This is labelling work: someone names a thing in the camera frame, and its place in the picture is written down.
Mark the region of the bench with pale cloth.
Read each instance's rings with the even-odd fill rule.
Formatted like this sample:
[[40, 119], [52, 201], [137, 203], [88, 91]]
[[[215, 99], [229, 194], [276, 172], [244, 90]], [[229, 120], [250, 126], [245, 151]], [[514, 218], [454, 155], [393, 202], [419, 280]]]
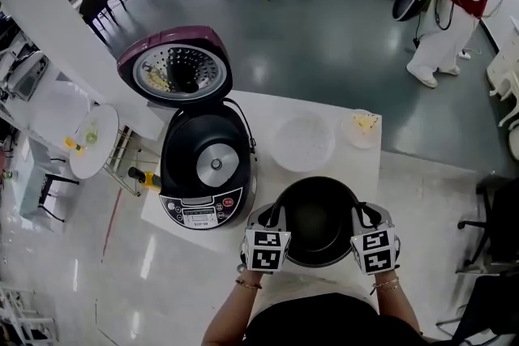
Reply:
[[36, 221], [40, 226], [44, 225], [43, 219], [65, 223], [63, 218], [45, 206], [48, 197], [58, 197], [50, 194], [55, 182], [79, 185], [79, 181], [62, 175], [61, 167], [65, 163], [66, 160], [61, 157], [51, 157], [45, 145], [30, 137], [26, 138], [15, 163], [16, 178], [13, 185], [15, 203], [23, 219]]

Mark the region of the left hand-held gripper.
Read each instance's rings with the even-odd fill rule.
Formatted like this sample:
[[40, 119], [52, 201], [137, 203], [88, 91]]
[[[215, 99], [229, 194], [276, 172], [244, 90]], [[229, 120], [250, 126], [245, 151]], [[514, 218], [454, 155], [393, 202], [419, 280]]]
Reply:
[[274, 203], [253, 211], [247, 220], [242, 243], [245, 266], [249, 271], [273, 273], [282, 269], [289, 251], [291, 232], [279, 230], [280, 210]]

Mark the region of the small yellow bottle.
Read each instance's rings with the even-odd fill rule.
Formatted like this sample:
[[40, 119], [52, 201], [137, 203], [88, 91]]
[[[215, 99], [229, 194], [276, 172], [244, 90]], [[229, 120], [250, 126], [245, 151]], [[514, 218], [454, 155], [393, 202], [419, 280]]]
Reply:
[[70, 150], [71, 154], [82, 156], [85, 153], [86, 147], [83, 144], [76, 142], [71, 137], [65, 138], [65, 145]]

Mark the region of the dark red rice cooker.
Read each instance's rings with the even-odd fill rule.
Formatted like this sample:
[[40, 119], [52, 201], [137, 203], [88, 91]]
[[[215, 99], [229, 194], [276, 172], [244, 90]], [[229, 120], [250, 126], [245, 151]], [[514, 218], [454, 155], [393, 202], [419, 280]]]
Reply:
[[174, 110], [161, 150], [159, 198], [185, 229], [233, 227], [251, 211], [257, 187], [256, 143], [238, 103], [229, 57], [208, 26], [158, 32], [117, 60], [121, 79]]

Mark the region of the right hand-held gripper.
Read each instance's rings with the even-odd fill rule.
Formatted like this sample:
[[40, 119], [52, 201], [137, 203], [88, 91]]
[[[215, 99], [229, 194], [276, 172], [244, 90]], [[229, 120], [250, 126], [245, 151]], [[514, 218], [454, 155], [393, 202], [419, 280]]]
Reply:
[[401, 240], [395, 233], [390, 213], [369, 202], [358, 204], [359, 231], [350, 238], [352, 254], [364, 275], [397, 268]]

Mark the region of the white round side table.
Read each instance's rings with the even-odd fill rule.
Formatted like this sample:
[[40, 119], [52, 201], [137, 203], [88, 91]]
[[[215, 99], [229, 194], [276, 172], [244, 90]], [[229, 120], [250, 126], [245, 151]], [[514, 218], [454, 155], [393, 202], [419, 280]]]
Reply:
[[[95, 144], [86, 144], [84, 134], [91, 121], [97, 121], [98, 140]], [[79, 179], [89, 179], [100, 171], [107, 173], [118, 185], [135, 197], [141, 193], [136, 186], [129, 186], [117, 173], [117, 167], [123, 159], [122, 155], [132, 140], [131, 131], [119, 126], [116, 109], [110, 105], [97, 105], [83, 118], [77, 131], [71, 136], [86, 149], [82, 156], [68, 153], [71, 171]]]

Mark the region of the black office chair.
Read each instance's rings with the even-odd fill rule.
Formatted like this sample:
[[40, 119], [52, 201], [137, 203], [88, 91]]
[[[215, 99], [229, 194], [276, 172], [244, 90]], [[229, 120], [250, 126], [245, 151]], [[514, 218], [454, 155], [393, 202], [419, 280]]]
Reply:
[[481, 229], [483, 234], [471, 258], [466, 258], [458, 273], [497, 275], [519, 268], [519, 177], [512, 180], [484, 179], [475, 193], [483, 201], [484, 221], [461, 220], [457, 228]]

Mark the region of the white perforated steamer tray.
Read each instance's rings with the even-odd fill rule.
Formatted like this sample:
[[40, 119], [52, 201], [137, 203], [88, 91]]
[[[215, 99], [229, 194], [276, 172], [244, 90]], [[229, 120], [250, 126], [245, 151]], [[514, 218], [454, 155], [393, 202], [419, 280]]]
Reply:
[[284, 169], [309, 173], [326, 165], [335, 149], [335, 136], [327, 120], [311, 111], [284, 117], [273, 130], [270, 153]]

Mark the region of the white stool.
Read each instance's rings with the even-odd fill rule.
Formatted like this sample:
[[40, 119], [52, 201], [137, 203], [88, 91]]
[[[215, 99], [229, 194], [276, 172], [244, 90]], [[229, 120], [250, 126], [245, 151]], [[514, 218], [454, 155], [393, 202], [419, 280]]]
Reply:
[[519, 114], [519, 44], [499, 52], [487, 68], [487, 80], [491, 85], [489, 97], [499, 96], [501, 101], [514, 97], [513, 109], [499, 122], [502, 127], [511, 118]]

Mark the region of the black pot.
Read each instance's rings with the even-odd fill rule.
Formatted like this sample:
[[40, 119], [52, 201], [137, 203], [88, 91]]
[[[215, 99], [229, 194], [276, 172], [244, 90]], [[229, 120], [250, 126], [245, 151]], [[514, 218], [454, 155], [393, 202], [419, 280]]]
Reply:
[[340, 262], [352, 250], [354, 192], [330, 177], [306, 177], [286, 188], [273, 204], [285, 212], [291, 233], [287, 259], [301, 267]]

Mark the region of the black chair with coat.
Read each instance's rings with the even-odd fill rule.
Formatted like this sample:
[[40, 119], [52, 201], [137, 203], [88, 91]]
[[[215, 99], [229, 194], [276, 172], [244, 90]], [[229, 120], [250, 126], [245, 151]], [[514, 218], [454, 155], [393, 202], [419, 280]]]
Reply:
[[[123, 10], [127, 10], [123, 0], [119, 0]], [[94, 24], [94, 20], [98, 19], [98, 15], [102, 15], [103, 10], [106, 10], [110, 18], [115, 24], [118, 24], [114, 17], [114, 13], [109, 6], [109, 0], [82, 0], [79, 5], [79, 14], [83, 21], [92, 29], [95, 35], [105, 44], [108, 45], [106, 39], [102, 36], [101, 32], [97, 29]]]

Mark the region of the person's right forearm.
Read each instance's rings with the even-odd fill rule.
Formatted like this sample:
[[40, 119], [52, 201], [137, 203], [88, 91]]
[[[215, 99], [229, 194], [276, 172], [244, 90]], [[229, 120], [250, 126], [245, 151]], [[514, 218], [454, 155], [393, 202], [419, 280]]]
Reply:
[[375, 274], [375, 289], [380, 314], [399, 318], [422, 334], [416, 314], [405, 295], [394, 270]]

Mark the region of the yellow oil bottle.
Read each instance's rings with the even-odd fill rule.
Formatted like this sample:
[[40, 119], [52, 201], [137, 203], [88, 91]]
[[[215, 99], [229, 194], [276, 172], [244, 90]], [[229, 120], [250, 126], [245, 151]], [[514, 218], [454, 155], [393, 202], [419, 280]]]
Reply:
[[128, 169], [128, 176], [135, 179], [143, 187], [155, 190], [156, 192], [161, 191], [161, 178], [153, 172], [144, 172], [136, 167], [130, 167]]

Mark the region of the person's black shirt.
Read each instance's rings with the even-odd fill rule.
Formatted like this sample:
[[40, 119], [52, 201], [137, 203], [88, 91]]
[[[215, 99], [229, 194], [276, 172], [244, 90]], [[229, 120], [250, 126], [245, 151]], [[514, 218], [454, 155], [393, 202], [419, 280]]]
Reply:
[[329, 293], [283, 301], [249, 323], [243, 346], [427, 346], [408, 323], [365, 301]]

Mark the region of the person's white trousers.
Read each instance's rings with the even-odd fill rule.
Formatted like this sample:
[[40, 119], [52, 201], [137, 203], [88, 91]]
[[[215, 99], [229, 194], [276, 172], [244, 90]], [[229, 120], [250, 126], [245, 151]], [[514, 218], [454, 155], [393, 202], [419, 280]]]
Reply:
[[366, 302], [374, 310], [378, 306], [368, 292], [366, 277], [353, 269], [332, 269], [329, 273], [296, 273], [281, 271], [264, 277], [251, 317], [283, 301], [339, 293]]

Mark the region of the silver toaster oven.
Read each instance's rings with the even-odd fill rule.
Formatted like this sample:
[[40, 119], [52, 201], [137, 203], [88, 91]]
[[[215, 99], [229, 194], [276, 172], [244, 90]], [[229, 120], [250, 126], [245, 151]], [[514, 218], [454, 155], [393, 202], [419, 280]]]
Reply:
[[49, 59], [40, 50], [17, 58], [7, 74], [6, 88], [10, 95], [29, 101], [48, 65]]

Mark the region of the white bowl with yellow food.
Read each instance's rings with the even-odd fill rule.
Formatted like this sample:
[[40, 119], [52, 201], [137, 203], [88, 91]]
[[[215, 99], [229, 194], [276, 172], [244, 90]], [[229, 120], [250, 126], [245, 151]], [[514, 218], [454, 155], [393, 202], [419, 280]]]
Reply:
[[341, 133], [356, 148], [377, 147], [381, 130], [382, 117], [365, 109], [354, 109], [341, 120]]

